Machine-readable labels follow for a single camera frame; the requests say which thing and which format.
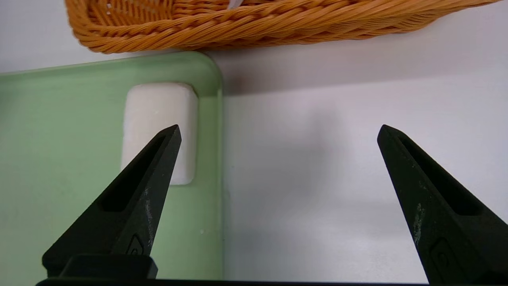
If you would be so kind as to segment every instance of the black plastic part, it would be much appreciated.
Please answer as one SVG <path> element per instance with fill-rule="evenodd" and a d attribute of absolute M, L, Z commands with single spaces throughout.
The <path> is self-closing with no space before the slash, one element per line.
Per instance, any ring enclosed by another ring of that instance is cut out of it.
<path fill-rule="evenodd" d="M 261 282 L 205 280 L 107 280 L 58 278 L 39 282 L 37 286 L 428 286 L 427 284 L 395 283 L 319 283 L 319 282 Z"/>
<path fill-rule="evenodd" d="M 157 266 L 147 255 L 76 255 L 63 269 L 60 277 L 94 279 L 155 279 Z"/>
<path fill-rule="evenodd" d="M 44 253 L 48 277 L 78 254 L 150 255 L 180 143 L 174 125 L 143 148 Z"/>
<path fill-rule="evenodd" d="M 506 223 L 401 131 L 377 143 L 429 282 L 507 284 Z"/>

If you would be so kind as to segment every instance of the white table surface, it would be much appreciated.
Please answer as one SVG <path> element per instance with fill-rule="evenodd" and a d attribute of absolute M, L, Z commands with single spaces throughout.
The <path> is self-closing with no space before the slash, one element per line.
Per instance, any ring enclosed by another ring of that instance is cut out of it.
<path fill-rule="evenodd" d="M 425 282 L 382 124 L 507 221 L 507 14 L 499 2 L 406 35 L 210 53 L 226 83 L 226 278 Z M 0 72 L 140 54 L 81 47 L 60 0 L 4 0 L 0 23 Z"/>

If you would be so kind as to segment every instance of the soap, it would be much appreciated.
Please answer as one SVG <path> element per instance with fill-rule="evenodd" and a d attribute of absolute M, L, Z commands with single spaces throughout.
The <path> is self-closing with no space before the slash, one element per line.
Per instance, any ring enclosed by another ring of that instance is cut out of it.
<path fill-rule="evenodd" d="M 125 103 L 121 169 L 161 130 L 178 124 L 182 143 L 171 185 L 190 183 L 196 172 L 198 97 L 192 87 L 157 82 L 132 87 Z"/>

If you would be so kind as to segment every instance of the green tray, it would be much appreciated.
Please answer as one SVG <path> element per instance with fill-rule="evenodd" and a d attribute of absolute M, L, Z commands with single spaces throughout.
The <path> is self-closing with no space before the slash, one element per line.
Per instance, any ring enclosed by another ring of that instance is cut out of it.
<path fill-rule="evenodd" d="M 175 81 L 199 97 L 196 176 L 169 188 L 158 278 L 222 279 L 221 77 L 197 52 L 0 75 L 0 284 L 46 277 L 42 254 L 120 171 L 127 91 Z"/>

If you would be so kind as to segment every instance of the orange wicker basket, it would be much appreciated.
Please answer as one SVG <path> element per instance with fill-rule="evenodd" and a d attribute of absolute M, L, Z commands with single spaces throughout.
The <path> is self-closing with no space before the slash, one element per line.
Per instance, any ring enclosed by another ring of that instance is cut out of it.
<path fill-rule="evenodd" d="M 103 53 L 312 44 L 406 33 L 498 0 L 66 0 L 81 44 Z"/>

